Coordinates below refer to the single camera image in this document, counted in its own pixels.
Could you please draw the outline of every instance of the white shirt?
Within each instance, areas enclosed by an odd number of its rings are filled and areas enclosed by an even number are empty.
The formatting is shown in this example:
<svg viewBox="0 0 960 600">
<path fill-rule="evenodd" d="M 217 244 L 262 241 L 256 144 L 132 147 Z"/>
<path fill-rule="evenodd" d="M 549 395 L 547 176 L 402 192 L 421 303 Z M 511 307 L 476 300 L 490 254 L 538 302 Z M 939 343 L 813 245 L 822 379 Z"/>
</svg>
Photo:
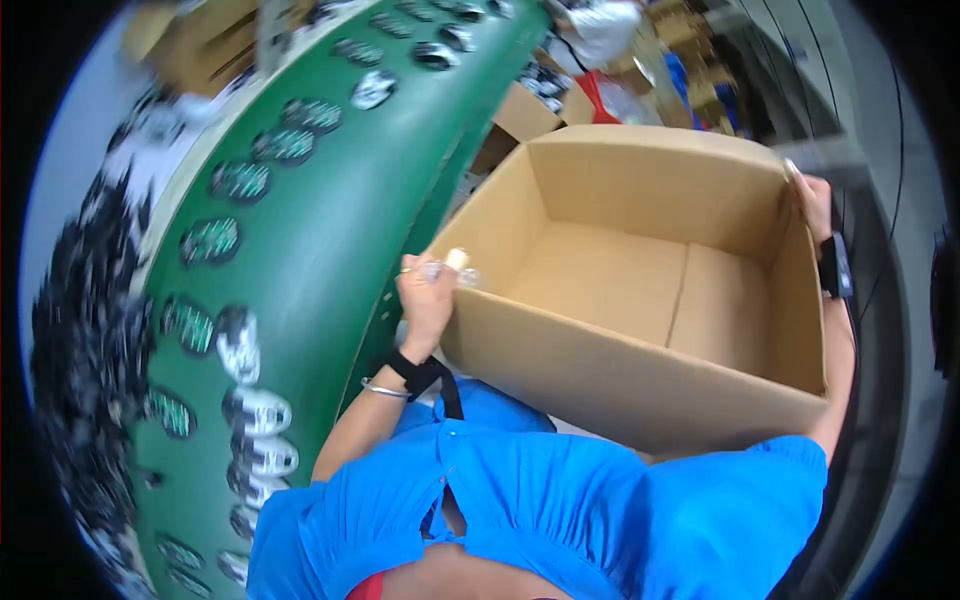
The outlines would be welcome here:
<svg viewBox="0 0 960 600">
<path fill-rule="evenodd" d="M 575 31 L 564 32 L 585 67 L 596 69 L 616 59 L 630 48 L 636 27 L 640 24 L 640 8 L 633 2 L 608 0 L 588 9 L 569 12 Z"/>
</svg>

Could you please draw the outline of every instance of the black wrist strap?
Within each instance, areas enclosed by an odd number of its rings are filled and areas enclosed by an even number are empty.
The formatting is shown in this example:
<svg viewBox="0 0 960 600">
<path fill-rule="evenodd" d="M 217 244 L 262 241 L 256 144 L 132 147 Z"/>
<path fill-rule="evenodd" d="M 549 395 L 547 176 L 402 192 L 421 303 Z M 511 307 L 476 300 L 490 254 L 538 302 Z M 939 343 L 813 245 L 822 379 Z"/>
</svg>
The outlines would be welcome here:
<svg viewBox="0 0 960 600">
<path fill-rule="evenodd" d="M 463 420 L 464 411 L 460 405 L 460 392 L 453 373 L 444 363 L 430 356 L 419 365 L 407 360 L 406 356 L 394 350 L 387 356 L 386 364 L 406 380 L 408 402 L 413 402 L 437 379 L 441 380 L 440 394 L 444 398 L 444 414 L 448 419 Z"/>
<path fill-rule="evenodd" d="M 847 246 L 843 236 L 834 232 L 820 245 L 822 254 L 817 270 L 820 272 L 820 287 L 834 298 L 853 296 L 853 277 L 847 261 Z"/>
</svg>

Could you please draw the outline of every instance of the silver bracelet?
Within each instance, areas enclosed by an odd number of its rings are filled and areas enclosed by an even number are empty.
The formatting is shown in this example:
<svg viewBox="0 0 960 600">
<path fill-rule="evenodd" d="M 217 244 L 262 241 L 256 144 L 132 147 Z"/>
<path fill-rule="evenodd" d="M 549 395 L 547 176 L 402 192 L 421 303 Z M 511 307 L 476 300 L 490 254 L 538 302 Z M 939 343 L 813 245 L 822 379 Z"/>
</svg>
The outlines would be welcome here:
<svg viewBox="0 0 960 600">
<path fill-rule="evenodd" d="M 382 395 L 384 395 L 384 396 L 393 396 L 393 397 L 403 397 L 403 398 L 407 398 L 407 397 L 410 397 L 410 396 L 413 395 L 413 394 L 411 394 L 411 393 L 409 393 L 409 392 L 395 392 L 394 390 L 388 390 L 387 388 L 380 388 L 380 387 L 377 387 L 377 386 L 375 386 L 375 385 L 371 385 L 371 384 L 370 384 L 370 378 L 369 378 L 369 377 L 364 377 L 363 379 L 361 379 L 361 380 L 360 380 L 360 385 L 362 385 L 363 387 L 367 388 L 367 389 L 370 390 L 371 392 L 377 392 L 378 394 L 382 394 Z"/>
</svg>

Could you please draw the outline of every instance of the blue blouse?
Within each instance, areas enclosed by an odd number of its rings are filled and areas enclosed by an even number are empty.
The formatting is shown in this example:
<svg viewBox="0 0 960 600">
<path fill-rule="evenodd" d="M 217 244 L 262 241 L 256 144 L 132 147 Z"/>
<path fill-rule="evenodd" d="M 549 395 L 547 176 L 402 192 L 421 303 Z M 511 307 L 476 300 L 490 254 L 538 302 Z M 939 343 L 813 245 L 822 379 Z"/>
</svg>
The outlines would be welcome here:
<svg viewBox="0 0 960 600">
<path fill-rule="evenodd" d="M 618 444 L 557 434 L 482 382 L 458 384 L 464 420 L 444 419 L 441 401 L 410 404 L 368 456 L 267 501 L 248 598 L 345 598 L 455 542 L 578 599 L 761 599 L 820 518 L 827 461 L 808 438 L 647 467 Z M 441 516 L 447 486 L 462 537 Z"/>
</svg>

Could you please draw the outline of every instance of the green conveyor belt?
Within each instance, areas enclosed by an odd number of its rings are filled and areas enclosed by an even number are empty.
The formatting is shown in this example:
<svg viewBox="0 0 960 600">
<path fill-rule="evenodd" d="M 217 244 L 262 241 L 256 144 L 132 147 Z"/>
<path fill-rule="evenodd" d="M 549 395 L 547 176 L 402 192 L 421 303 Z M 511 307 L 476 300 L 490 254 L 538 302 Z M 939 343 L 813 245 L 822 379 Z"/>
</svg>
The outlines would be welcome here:
<svg viewBox="0 0 960 600">
<path fill-rule="evenodd" d="M 346 402 L 372 371 L 374 356 L 390 346 L 400 307 L 394 287 L 399 257 L 430 242 L 458 178 L 479 149 L 511 81 L 542 39 L 547 17 L 534 0 L 516 0 L 514 19 L 488 12 L 461 23 L 477 52 L 444 72 L 410 58 L 414 43 L 436 40 L 436 29 L 455 19 L 422 3 L 437 20 L 421 23 L 381 2 L 352 18 L 308 51 L 249 107 L 226 134 L 187 192 L 160 246 L 147 281 L 156 301 L 186 294 L 210 315 L 233 303 L 257 318 L 262 368 L 254 387 L 270 390 L 293 407 L 283 437 L 300 451 L 291 486 L 309 483 L 313 461 Z M 368 25 L 388 12 L 415 28 L 394 39 Z M 349 97 L 365 69 L 331 56 L 333 42 L 349 36 L 384 50 L 379 65 L 399 76 L 397 92 L 378 108 L 358 110 Z M 214 165 L 250 157 L 251 142 L 279 124 L 291 99 L 315 97 L 343 109 L 343 125 L 317 139 L 314 154 L 298 167 L 270 165 L 272 185 L 258 203 L 241 207 L 208 191 Z M 235 255 L 218 266 L 185 269 L 180 236 L 194 224 L 233 217 L 241 231 Z M 250 544 L 228 522 L 238 498 L 227 485 L 231 429 L 221 414 L 224 394 L 235 387 L 216 351 L 191 356 L 177 339 L 158 337 L 149 365 L 152 384 L 182 398 L 196 417 L 186 440 L 168 437 L 155 421 L 133 431 L 136 465 L 164 475 L 149 490 L 133 478 L 136 532 L 147 568 L 164 599 L 195 597 L 166 574 L 161 534 L 181 540 L 204 559 L 186 569 L 216 598 L 243 590 L 216 566 L 218 552 L 240 555 Z"/>
</svg>

